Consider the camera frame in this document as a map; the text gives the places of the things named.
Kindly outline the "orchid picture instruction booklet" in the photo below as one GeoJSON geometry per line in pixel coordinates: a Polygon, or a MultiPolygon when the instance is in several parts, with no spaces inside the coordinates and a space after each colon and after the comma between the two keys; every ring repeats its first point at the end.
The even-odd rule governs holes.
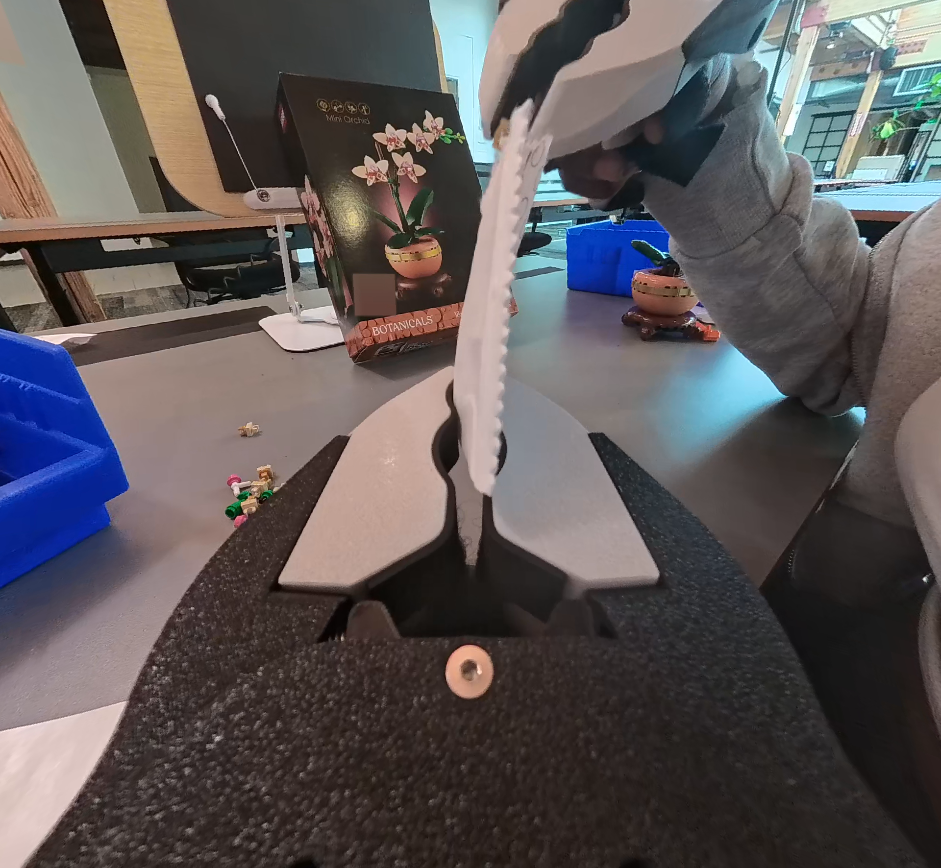
{"type": "Polygon", "coordinates": [[[1,865],[21,867],[96,768],[126,702],[1,733],[1,865]]]}

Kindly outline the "person's right forearm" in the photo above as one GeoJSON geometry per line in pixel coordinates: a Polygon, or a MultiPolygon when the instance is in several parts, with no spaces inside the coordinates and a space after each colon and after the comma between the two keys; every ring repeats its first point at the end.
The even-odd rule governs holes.
{"type": "Polygon", "coordinates": [[[686,187],[643,176],[644,202],[720,330],[786,396],[839,415],[905,409],[939,381],[939,203],[869,248],[813,190],[766,107],[767,73],[708,65],[719,141],[686,187]]]}

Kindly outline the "dark toy brick set box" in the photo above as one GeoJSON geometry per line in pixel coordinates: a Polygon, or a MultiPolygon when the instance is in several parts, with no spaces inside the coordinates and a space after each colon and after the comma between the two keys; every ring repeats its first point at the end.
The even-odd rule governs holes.
{"type": "Polygon", "coordinates": [[[351,360],[456,339],[483,191],[453,96],[283,73],[276,122],[351,360]]]}

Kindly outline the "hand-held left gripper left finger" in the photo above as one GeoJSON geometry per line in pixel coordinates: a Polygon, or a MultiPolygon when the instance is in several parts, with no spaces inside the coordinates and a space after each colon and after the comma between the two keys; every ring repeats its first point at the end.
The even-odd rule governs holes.
{"type": "Polygon", "coordinates": [[[442,368],[350,432],[280,588],[365,596],[412,568],[460,562],[452,386],[453,367],[442,368]]]}

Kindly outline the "blue plastic bin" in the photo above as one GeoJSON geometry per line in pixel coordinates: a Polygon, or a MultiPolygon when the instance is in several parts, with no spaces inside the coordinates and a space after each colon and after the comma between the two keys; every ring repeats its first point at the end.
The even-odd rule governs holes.
{"type": "Polygon", "coordinates": [[[1,584],[111,523],[128,491],[119,452],[72,357],[1,333],[1,584]]]}
{"type": "Polygon", "coordinates": [[[646,241],[657,250],[668,250],[666,230],[653,220],[611,220],[571,227],[567,230],[569,289],[603,295],[631,297],[637,271],[653,265],[631,245],[646,241]]]}

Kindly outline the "grey desk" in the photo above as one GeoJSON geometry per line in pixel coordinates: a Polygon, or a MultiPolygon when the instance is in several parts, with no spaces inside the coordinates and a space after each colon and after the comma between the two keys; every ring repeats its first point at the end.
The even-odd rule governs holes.
{"type": "MultiPolygon", "coordinates": [[[[623,298],[568,289],[524,260],[510,376],[606,434],[763,580],[853,447],[860,411],[785,400],[727,340],[641,342],[623,298]]],[[[182,593],[231,525],[226,478],[282,479],[453,347],[354,365],[343,348],[293,356],[265,333],[80,368],[129,490],[111,526],[2,590],[2,730],[128,697],[182,593]],[[263,433],[241,438],[249,421],[263,433]]]]}

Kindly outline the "person's dark trousers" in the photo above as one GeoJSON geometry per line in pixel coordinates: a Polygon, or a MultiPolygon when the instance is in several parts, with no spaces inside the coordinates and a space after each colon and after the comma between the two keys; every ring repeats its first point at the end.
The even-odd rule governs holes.
{"type": "Polygon", "coordinates": [[[940,858],[939,682],[924,659],[935,576],[910,525],[853,508],[835,480],[761,592],[841,747],[928,866],[940,858]]]}

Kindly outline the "black panel with tan frame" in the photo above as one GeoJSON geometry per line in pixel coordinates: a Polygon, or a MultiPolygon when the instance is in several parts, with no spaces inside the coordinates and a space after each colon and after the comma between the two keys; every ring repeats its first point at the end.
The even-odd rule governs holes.
{"type": "Polygon", "coordinates": [[[163,174],[192,208],[261,216],[204,103],[220,98],[265,188],[288,174],[273,120],[282,72],[447,93],[429,0],[102,0],[163,174]]]}

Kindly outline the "pile of mixed small bricks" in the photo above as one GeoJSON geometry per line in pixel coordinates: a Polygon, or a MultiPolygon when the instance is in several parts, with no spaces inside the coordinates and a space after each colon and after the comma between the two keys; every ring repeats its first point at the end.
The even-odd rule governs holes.
{"type": "Polygon", "coordinates": [[[251,479],[243,479],[240,474],[231,473],[226,485],[232,500],[225,508],[225,515],[234,529],[240,528],[259,509],[263,509],[281,489],[276,470],[271,464],[257,467],[251,479]]]}

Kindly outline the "white paper bag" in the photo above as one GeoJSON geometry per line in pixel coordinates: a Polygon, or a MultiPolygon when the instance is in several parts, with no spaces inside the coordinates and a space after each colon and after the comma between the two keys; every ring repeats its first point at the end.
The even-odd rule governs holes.
{"type": "Polygon", "coordinates": [[[460,447],[475,489],[488,497],[500,458],[511,286],[551,143],[532,134],[534,114],[532,100],[512,111],[481,198],[453,365],[460,447]]]}

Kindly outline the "toy brick orchid pot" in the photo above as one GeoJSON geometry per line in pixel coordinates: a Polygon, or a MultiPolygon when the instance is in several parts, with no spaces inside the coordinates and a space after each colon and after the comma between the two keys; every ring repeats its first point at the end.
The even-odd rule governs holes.
{"type": "Polygon", "coordinates": [[[631,245],[653,266],[633,275],[633,307],[622,316],[623,325],[634,328],[644,342],[659,338],[700,342],[695,333],[698,321],[717,329],[710,318],[694,311],[700,305],[699,298],[672,255],[642,240],[631,245]]]}

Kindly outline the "green leafy plant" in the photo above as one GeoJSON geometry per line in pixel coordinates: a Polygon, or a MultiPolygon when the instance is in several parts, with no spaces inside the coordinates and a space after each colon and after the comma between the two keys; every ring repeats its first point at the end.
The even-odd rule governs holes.
{"type": "Polygon", "coordinates": [[[898,133],[918,129],[929,119],[926,114],[930,110],[934,109],[935,115],[939,114],[939,100],[940,72],[936,72],[924,82],[916,95],[916,102],[910,106],[893,109],[890,116],[873,125],[871,137],[880,142],[887,142],[898,133]]]}

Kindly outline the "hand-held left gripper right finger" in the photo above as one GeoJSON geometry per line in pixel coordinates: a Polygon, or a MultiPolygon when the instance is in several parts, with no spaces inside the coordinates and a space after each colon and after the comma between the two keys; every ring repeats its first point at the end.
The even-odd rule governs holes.
{"type": "Polygon", "coordinates": [[[507,379],[505,454],[486,512],[486,582],[502,600],[580,599],[658,584],[653,560],[588,431],[507,379]]]}

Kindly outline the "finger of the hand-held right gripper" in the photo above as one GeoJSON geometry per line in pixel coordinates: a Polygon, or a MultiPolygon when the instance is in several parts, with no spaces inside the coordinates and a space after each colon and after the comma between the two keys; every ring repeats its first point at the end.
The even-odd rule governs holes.
{"type": "Polygon", "coordinates": [[[629,0],[627,17],[560,69],[544,99],[549,159],[581,152],[663,110],[708,58],[693,39],[725,0],[629,0]]]}
{"type": "Polygon", "coordinates": [[[490,139],[527,100],[536,133],[544,135],[544,99],[560,69],[593,39],[619,25],[629,0],[507,0],[489,39],[479,103],[490,139]]]}

